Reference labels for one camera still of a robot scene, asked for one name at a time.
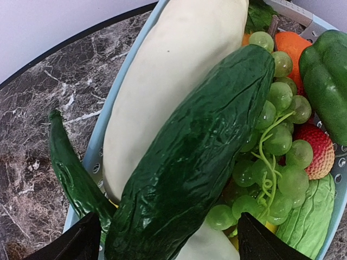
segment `green grape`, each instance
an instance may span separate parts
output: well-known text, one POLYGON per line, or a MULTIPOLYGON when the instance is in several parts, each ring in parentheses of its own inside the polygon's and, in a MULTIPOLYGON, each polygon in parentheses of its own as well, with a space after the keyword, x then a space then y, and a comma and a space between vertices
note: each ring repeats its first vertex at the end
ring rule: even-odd
POLYGON ((252 150, 259 140, 259 135, 260 133, 257 130, 254 130, 253 133, 250 134, 246 144, 241 148, 240 152, 246 153, 252 150))
POLYGON ((302 193, 293 199, 293 209, 301 207, 306 200, 306 194, 302 193))
POLYGON ((233 179, 240 187, 250 187, 254 184, 252 172, 250 170, 253 165, 252 161, 242 160, 235 164, 233 169, 233 179))
POLYGON ((252 186, 247 188, 248 195, 250 195, 252 198, 257 198, 259 193, 261 192, 261 188, 258 184, 253 184, 252 186))
POLYGON ((293 70, 293 61, 284 51, 275 51, 272 53, 275 59, 275 77, 286 77, 293 70))
POLYGON ((225 230, 237 224, 233 210, 227 205, 214 206, 206 216, 206 222, 215 230, 225 230))
POLYGON ((242 160, 249 160, 251 161, 254 158, 254 155, 252 155, 251 153, 239 153, 236 156, 235 161, 242 161, 242 160))
POLYGON ((222 192, 223 199, 229 206, 232 206, 237 198, 247 194, 248 191, 246 188, 240 187, 235 183, 229 184, 222 192))
POLYGON ((261 159, 258 159, 251 167, 252 177, 255 183, 262 187, 263 176, 266 176, 266 179, 272 180, 272 173, 270 169, 266 166, 265 162, 261 159))
POLYGON ((265 225, 266 224, 266 214, 264 214, 263 216, 261 215, 261 213, 265 210, 265 207, 262 205, 258 204, 258 207, 256 208, 256 215, 255 218, 256 220, 258 220, 261 224, 265 225))
POLYGON ((267 152, 273 155, 284 155, 292 146, 292 134, 283 126, 275 126, 268 135, 272 136, 264 142, 264 148, 267 152))
POLYGON ((275 197, 270 206, 270 215, 275 218, 283 218, 289 214, 293 206, 293 200, 284 196, 279 190, 276 190, 275 197))
POLYGON ((264 31, 256 31, 249 37, 249 44, 255 44, 263 47, 270 53, 273 51, 274 41, 270 34, 264 31))
POLYGON ((275 82, 287 83, 292 90, 293 95, 298 93, 298 87, 290 77, 278 77, 275 82))
POLYGON ((265 101, 262 111, 258 117, 255 129, 263 130, 268 128, 275 121, 276 108, 270 101, 265 101))
POLYGON ((304 169, 295 165, 286 165, 278 179, 278 189, 283 195, 295 199, 298 194, 304 194, 309 188, 309 176, 304 169))
POLYGON ((267 221, 275 226, 279 226, 281 224, 283 224, 288 218, 288 215, 286 215, 285 217, 272 217, 272 216, 267 216, 267 221))
POLYGON ((311 116, 312 108, 309 101, 300 95, 293 96, 292 103, 286 110, 286 114, 295 111, 293 115, 291 115, 288 120, 294 124, 303 124, 305 123, 311 116))
POLYGON ((288 84, 283 82, 275 82, 270 86, 267 94, 267 100, 270 101, 278 112, 286 110, 293 98, 293 92, 288 84))
POLYGON ((234 202, 232 210, 233 215, 237 220, 241 217, 241 213, 243 212, 248 212, 253 217, 256 217, 256 213, 258 212, 258 203, 251 196, 243 195, 234 202))
POLYGON ((286 154, 286 164, 307 168, 313 160, 313 149, 309 142, 296 140, 286 154))
POLYGON ((281 122, 280 125, 287 127, 289 132, 291 132, 291 134, 294 133, 294 124, 288 121, 287 119, 281 122))
POLYGON ((275 170, 278 171, 278 172, 282 172, 283 171, 283 166, 279 165, 279 164, 276 164, 275 170))

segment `metal object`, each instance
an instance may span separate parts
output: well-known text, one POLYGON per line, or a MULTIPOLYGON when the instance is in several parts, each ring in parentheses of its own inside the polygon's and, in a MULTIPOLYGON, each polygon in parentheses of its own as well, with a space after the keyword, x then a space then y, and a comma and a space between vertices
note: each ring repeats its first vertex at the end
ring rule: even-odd
POLYGON ((99 217, 89 213, 66 233, 24 260, 97 260, 100 236, 99 217))

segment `white squash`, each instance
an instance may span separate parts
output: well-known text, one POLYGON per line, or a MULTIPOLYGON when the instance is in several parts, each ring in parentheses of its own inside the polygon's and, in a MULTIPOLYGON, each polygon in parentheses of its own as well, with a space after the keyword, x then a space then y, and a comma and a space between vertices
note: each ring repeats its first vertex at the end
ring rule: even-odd
POLYGON ((240 255, 222 231, 213 230, 205 222, 175 260, 240 260, 240 255))
POLYGON ((110 199, 118 202, 176 107, 241 46, 247 10, 248 0, 168 2, 128 69, 107 125, 103 175, 110 199))

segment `grape bunch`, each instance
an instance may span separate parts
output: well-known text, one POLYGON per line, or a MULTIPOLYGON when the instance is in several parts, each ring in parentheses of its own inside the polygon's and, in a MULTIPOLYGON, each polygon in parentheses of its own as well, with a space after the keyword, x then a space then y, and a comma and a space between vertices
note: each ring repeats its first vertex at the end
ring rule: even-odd
POLYGON ((241 148, 232 179, 223 191, 225 204, 213 207, 207 215, 208 223, 217 230, 235 226, 243 212, 263 224, 280 225, 292 209, 304 203, 309 187, 305 168, 313 160, 313 150, 307 141, 293 141, 292 134, 294 124, 305 123, 312 109, 287 77, 293 62, 285 52, 272 52, 274 42, 266 32, 253 33, 249 43, 272 53, 275 79, 255 130, 241 148))

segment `green leaf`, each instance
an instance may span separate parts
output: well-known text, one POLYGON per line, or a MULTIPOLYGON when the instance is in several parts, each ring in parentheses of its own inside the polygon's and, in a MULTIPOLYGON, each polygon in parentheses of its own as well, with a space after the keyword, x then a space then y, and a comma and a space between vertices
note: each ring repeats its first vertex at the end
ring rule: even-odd
POLYGON ((278 15, 278 13, 263 0, 249 0, 245 32, 249 34, 256 31, 267 31, 273 15, 278 15))

